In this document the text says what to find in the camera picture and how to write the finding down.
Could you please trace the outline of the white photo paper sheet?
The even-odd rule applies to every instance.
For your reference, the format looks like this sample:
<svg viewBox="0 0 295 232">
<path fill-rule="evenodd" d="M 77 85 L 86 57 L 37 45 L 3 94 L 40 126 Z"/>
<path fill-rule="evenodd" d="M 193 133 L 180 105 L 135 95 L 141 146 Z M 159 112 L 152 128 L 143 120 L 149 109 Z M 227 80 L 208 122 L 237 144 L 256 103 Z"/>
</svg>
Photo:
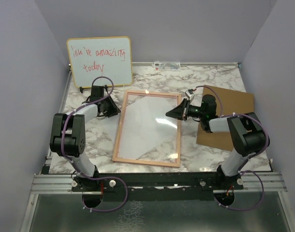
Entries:
<svg viewBox="0 0 295 232">
<path fill-rule="evenodd" d="M 177 120 L 165 113 L 177 106 L 177 99 L 130 95 L 127 104 L 118 157 L 175 162 Z"/>
</svg>

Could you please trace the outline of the brown cardboard backing board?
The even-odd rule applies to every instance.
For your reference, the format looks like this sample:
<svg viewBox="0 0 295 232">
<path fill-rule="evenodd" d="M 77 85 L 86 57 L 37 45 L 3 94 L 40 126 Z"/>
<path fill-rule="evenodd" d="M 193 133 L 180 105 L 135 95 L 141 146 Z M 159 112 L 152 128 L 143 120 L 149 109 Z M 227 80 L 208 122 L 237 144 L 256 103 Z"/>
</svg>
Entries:
<svg viewBox="0 0 295 232">
<path fill-rule="evenodd" d="M 254 96 L 250 93 L 210 86 L 203 88 L 203 95 L 210 94 L 216 98 L 216 115 L 232 113 L 245 114 L 254 111 Z M 198 126 L 197 144 L 221 150 L 232 151 L 233 143 L 228 132 L 207 133 Z"/>
</svg>

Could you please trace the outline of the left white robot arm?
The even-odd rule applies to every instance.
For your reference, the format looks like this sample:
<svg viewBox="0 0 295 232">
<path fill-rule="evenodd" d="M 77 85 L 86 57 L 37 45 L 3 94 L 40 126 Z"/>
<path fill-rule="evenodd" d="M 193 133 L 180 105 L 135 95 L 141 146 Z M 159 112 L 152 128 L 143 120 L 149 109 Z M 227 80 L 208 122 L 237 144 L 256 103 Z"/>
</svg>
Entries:
<svg viewBox="0 0 295 232">
<path fill-rule="evenodd" d="M 97 167 L 85 153 L 85 124 L 93 118 L 113 117 L 120 112 L 105 85 L 92 86 L 90 96 L 77 109 L 53 117 L 50 150 L 74 167 L 77 176 L 84 178 L 84 187 L 90 191 L 98 188 L 100 180 Z"/>
</svg>

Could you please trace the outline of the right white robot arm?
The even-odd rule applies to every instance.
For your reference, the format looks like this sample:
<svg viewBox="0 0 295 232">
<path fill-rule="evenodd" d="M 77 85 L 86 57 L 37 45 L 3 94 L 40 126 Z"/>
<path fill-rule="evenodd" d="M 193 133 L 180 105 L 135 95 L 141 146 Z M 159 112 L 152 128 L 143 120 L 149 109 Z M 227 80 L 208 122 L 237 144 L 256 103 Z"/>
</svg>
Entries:
<svg viewBox="0 0 295 232">
<path fill-rule="evenodd" d="M 233 151 L 220 165 L 221 174 L 215 176 L 216 186 L 226 189 L 232 184 L 232 177 L 238 175 L 250 159 L 266 150 L 270 144 L 270 138 L 254 112 L 217 116 L 216 109 L 216 98 L 206 94 L 200 106 L 191 105 L 190 100 L 183 99 L 180 105 L 166 112 L 165 115 L 181 121 L 196 117 L 203 131 L 207 133 L 230 133 Z"/>
</svg>

